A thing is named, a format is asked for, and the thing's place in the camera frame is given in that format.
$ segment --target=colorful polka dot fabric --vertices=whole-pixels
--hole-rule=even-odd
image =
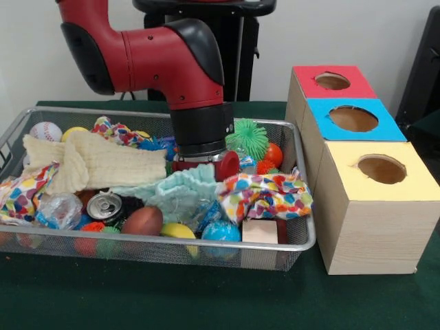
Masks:
[[[53,163],[38,173],[0,184],[0,215],[5,219],[33,221],[41,197],[58,172],[58,167],[58,163]]]
[[[121,146],[131,146],[133,148],[137,148],[145,140],[151,141],[147,133],[131,131],[127,126],[119,123],[112,125],[110,118],[106,116],[99,117],[96,120],[91,132],[97,133],[106,140]]]
[[[217,199],[235,224],[244,218],[292,220],[309,215],[313,199],[296,170],[291,175],[247,175],[225,180]]]

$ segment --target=soda can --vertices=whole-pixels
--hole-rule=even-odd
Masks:
[[[116,226],[125,218],[121,197],[112,192],[100,192],[93,196],[87,204],[87,213],[107,227]]]

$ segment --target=baseball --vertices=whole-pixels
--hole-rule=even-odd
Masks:
[[[29,134],[39,140],[60,142],[63,132],[53,122],[40,122],[30,130]]]
[[[29,164],[30,164],[30,158],[29,155],[26,154],[26,156],[23,158],[23,167],[25,168]]]

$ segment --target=wooden cube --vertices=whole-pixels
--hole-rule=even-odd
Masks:
[[[252,243],[278,244],[278,229],[275,220],[249,219],[243,222],[241,240]],[[277,251],[241,251],[244,268],[275,270]]]
[[[409,274],[440,216],[440,187],[408,142],[325,142],[314,197],[329,274]]]

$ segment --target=yellow lid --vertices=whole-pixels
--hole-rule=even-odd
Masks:
[[[439,185],[410,142],[326,145],[350,200],[440,201]]]

